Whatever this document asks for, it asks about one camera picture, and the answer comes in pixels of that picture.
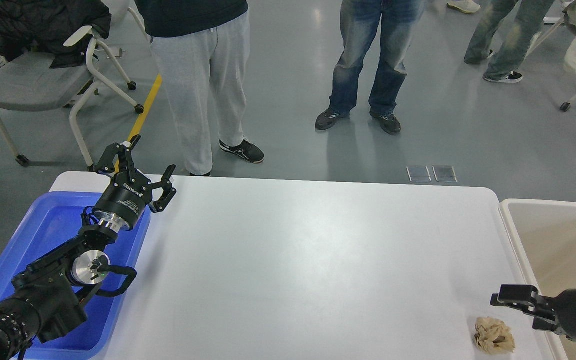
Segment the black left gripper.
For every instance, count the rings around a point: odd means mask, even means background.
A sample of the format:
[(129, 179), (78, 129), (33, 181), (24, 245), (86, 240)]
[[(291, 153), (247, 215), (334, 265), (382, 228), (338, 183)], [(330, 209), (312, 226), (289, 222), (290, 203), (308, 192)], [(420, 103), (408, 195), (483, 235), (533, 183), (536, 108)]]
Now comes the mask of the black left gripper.
[[(171, 180), (176, 164), (170, 164), (154, 183), (135, 167), (132, 152), (141, 138), (136, 134), (130, 141), (108, 145), (94, 164), (94, 173), (115, 174), (93, 207), (98, 225), (114, 232), (133, 230), (147, 205), (153, 214), (163, 212), (177, 193)], [(156, 189), (162, 189), (162, 195), (153, 200)]]

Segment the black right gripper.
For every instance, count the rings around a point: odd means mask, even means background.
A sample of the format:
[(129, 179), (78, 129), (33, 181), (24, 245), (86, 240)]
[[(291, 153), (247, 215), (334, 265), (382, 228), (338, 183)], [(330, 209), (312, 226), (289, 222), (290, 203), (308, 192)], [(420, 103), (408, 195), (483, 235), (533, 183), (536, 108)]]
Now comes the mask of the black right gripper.
[(563, 335), (576, 342), (576, 289), (567, 289), (551, 299), (542, 296), (534, 285), (503, 284), (491, 295), (490, 305), (519, 310), (534, 317), (533, 330)]

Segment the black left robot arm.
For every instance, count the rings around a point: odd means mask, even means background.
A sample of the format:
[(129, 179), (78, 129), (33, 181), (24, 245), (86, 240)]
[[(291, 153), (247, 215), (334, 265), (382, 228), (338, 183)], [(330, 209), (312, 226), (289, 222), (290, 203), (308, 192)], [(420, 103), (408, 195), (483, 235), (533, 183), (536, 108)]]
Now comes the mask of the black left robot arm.
[(105, 253), (119, 233), (131, 231), (145, 210), (163, 212), (177, 191), (169, 165), (152, 182), (132, 158), (139, 134), (109, 145), (93, 171), (110, 177), (94, 206), (85, 207), (75, 237), (28, 264), (11, 280), (14, 293), (0, 301), (0, 360), (25, 357), (34, 339), (42, 343), (65, 337), (87, 319), (94, 296), (123, 295), (137, 277), (129, 266), (111, 263)]

